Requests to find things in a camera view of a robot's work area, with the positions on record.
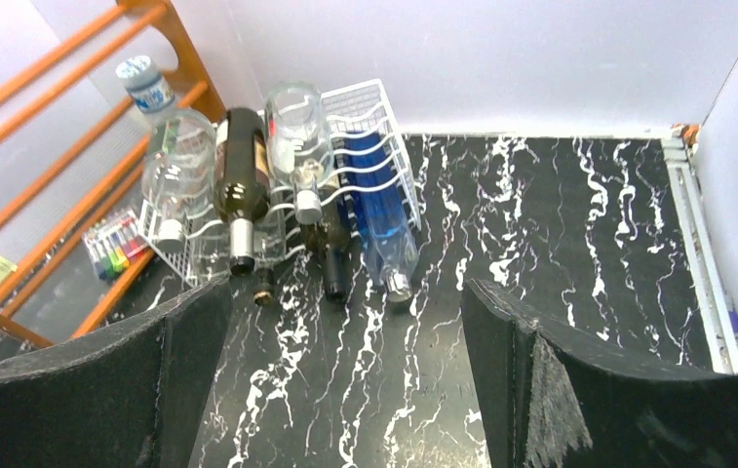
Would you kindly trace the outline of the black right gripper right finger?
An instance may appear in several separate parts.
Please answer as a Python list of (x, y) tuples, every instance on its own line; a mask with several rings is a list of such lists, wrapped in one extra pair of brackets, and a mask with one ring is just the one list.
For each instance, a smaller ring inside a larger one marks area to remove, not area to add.
[(605, 342), (483, 280), (460, 305), (495, 467), (738, 467), (738, 374)]

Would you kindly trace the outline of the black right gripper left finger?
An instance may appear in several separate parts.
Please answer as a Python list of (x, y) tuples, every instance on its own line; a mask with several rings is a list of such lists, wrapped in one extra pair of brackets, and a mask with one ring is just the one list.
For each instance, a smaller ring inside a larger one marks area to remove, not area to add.
[(0, 362), (0, 467), (184, 467), (230, 324), (217, 279)]

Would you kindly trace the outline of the olive green wine bottle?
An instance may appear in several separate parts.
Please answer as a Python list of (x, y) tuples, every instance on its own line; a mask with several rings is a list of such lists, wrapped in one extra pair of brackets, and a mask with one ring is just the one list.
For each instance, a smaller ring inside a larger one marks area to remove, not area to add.
[(229, 270), (234, 276), (253, 272), (254, 225), (270, 210), (267, 129), (247, 107), (226, 111), (217, 130), (224, 138), (215, 157), (214, 209), (229, 230)]

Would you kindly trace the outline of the dark green wine bottle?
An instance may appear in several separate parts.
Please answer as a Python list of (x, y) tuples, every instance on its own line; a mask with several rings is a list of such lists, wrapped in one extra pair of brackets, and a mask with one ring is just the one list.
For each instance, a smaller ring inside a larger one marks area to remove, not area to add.
[(318, 260), (323, 275), (325, 297), (342, 304), (349, 292), (344, 253), (351, 240), (348, 211), (341, 197), (322, 206), (322, 219), (302, 227), (303, 242)]

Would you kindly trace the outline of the clear glass jar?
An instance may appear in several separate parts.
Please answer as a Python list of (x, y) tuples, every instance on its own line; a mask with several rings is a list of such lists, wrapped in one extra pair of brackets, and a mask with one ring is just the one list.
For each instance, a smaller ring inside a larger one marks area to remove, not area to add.
[(330, 126), (318, 89), (306, 82), (283, 82), (267, 97), (268, 158), (277, 183), (290, 186), (294, 215), (302, 225), (322, 220), (320, 188), (333, 169)]

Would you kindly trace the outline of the clear square whisky bottle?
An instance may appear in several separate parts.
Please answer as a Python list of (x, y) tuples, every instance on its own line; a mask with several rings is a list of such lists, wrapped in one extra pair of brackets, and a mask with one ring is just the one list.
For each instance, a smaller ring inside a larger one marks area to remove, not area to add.
[(260, 217), (253, 219), (238, 216), (231, 222), (232, 256), (235, 275), (253, 274), (253, 302), (267, 306), (276, 299), (276, 266), (287, 254), (287, 230), (283, 209), (273, 207), (283, 202), (283, 193), (268, 192), (267, 202), (260, 202), (257, 212)]

